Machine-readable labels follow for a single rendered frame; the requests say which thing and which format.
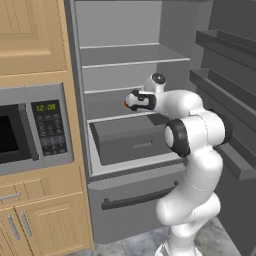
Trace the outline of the light wood cupboard door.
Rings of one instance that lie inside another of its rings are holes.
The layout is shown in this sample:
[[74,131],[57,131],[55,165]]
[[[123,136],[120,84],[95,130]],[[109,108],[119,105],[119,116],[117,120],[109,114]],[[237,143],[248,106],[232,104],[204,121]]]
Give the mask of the light wood cupboard door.
[[63,0],[0,0],[0,75],[66,69]]
[[[23,204],[16,211],[34,256],[62,256],[91,247],[82,192]],[[32,237],[25,229],[22,211]]]

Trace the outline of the grey crisper drawer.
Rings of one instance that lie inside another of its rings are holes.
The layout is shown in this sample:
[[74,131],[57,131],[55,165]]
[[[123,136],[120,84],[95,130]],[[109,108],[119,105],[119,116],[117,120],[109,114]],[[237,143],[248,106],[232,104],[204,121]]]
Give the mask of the grey crisper drawer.
[[164,128],[169,119],[160,114],[90,124],[102,165],[169,153]]

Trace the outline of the black microwave door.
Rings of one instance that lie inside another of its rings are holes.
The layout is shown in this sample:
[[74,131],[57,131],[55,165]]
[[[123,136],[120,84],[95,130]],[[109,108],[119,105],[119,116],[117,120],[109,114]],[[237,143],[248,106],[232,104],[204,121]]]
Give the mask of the black microwave door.
[[0,164],[39,159],[26,104],[0,106]]

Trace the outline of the grey fridge door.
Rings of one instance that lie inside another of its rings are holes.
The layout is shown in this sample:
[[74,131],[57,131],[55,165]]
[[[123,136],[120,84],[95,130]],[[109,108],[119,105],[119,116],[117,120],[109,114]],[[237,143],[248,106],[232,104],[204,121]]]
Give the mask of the grey fridge door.
[[224,170],[219,219],[242,256],[256,256],[256,0],[211,0],[196,32],[202,65],[190,72],[205,106],[225,115],[232,139],[217,148]]

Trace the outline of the silver built-in microwave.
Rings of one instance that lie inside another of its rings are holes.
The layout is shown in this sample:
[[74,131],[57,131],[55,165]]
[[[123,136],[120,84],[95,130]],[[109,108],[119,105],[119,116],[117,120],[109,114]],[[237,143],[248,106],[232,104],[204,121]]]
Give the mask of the silver built-in microwave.
[[64,88],[61,83],[0,88],[0,106],[26,104],[39,159],[0,164],[0,175],[74,161]]

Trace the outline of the light wood drawer front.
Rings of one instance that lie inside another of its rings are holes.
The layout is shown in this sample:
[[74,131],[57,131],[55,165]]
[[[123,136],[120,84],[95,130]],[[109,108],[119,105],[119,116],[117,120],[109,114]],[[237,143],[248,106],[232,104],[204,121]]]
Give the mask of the light wood drawer front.
[[0,178],[0,196],[16,194],[21,192],[19,198],[0,201],[0,207],[11,206],[31,200],[37,200],[43,197],[52,196],[55,188],[48,177],[36,177],[27,179],[17,179],[7,181]]

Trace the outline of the grey fridge shelf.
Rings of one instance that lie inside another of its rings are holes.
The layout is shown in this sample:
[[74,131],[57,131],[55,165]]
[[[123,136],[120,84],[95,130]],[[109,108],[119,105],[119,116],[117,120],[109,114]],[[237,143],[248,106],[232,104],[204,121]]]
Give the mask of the grey fridge shelf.
[[124,87],[124,88],[115,88],[115,89],[102,89],[102,90],[87,90],[84,91],[84,95],[89,95],[89,94],[97,94],[97,93],[106,93],[106,92],[116,92],[116,91],[124,91],[128,90],[131,91],[132,89],[143,89],[143,85],[138,85],[138,86],[132,86],[132,87]]
[[161,44],[144,44],[80,48],[80,61],[83,68],[96,68],[180,62],[189,58]]
[[118,116],[90,119],[90,120],[87,120],[87,123],[105,122],[105,121],[133,118],[133,117],[139,117],[139,116],[147,116],[147,115],[152,115],[152,114],[156,114],[156,113],[152,112],[152,111],[149,111],[149,112],[136,112],[136,113],[127,114],[127,115],[118,115]]

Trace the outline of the grey open fridge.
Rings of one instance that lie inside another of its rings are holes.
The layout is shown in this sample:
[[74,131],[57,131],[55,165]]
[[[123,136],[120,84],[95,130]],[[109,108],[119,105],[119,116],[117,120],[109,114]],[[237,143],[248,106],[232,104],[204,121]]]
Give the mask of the grey open fridge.
[[[211,0],[65,0],[79,126],[88,185],[137,172],[183,164],[169,152],[102,165],[87,120],[136,113],[126,108],[131,91],[84,95],[84,91],[143,85],[154,73],[167,79],[168,90],[194,87],[191,69],[200,66],[203,51],[196,32],[209,25]],[[161,44],[189,61],[83,68],[80,48]]]

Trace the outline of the grey freezer drawer front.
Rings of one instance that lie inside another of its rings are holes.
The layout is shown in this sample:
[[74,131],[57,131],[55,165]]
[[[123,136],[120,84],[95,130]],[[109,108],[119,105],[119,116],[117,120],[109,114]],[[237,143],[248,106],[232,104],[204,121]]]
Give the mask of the grey freezer drawer front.
[[101,203],[153,193],[180,182],[183,164],[165,166],[143,172],[119,176],[88,185],[94,241],[108,244],[162,226],[156,216],[158,199],[137,205],[103,210]]

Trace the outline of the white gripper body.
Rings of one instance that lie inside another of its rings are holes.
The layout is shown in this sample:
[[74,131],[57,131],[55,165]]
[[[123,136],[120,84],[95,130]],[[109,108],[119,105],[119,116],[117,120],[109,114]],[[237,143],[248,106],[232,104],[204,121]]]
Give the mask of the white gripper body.
[[129,109],[132,111],[136,111],[138,109],[138,91],[132,91],[126,98],[125,101],[127,102]]

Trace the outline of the grey door bin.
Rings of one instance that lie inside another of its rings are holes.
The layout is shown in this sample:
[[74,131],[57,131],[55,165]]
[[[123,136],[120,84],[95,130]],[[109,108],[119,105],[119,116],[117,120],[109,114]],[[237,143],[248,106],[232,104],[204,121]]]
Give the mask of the grey door bin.
[[211,80],[210,69],[190,71],[190,81],[256,132],[256,111]]
[[223,157],[227,168],[239,181],[256,179],[256,154],[237,137],[218,146],[217,151]]
[[221,30],[196,32],[196,43],[256,71],[256,41]]

